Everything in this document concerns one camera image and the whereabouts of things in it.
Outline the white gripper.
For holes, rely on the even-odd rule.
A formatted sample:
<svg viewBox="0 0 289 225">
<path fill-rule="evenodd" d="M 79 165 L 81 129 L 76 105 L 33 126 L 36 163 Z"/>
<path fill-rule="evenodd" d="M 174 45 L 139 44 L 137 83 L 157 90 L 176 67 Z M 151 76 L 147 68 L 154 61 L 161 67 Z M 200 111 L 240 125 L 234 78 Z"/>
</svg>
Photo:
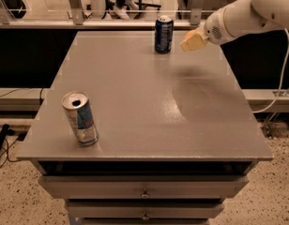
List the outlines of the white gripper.
<svg viewBox="0 0 289 225">
<path fill-rule="evenodd" d="M 212 13 L 204 24 L 203 28 L 194 29 L 199 33 L 198 37 L 193 37 L 181 41 L 180 45 L 184 52 L 203 49 L 207 42 L 222 45 L 233 40 L 224 22 L 224 10 L 219 9 Z"/>
</svg>

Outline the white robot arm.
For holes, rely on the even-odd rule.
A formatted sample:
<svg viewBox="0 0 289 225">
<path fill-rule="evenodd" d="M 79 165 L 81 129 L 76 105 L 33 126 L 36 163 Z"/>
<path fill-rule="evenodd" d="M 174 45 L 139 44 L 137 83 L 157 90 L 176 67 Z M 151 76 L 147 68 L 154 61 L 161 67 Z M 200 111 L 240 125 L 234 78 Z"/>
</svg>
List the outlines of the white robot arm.
<svg viewBox="0 0 289 225">
<path fill-rule="evenodd" d="M 236 0 L 213 12 L 203 25 L 181 41 L 184 52 L 202 49 L 207 42 L 222 45 L 247 34 L 289 31 L 289 0 Z"/>
</svg>

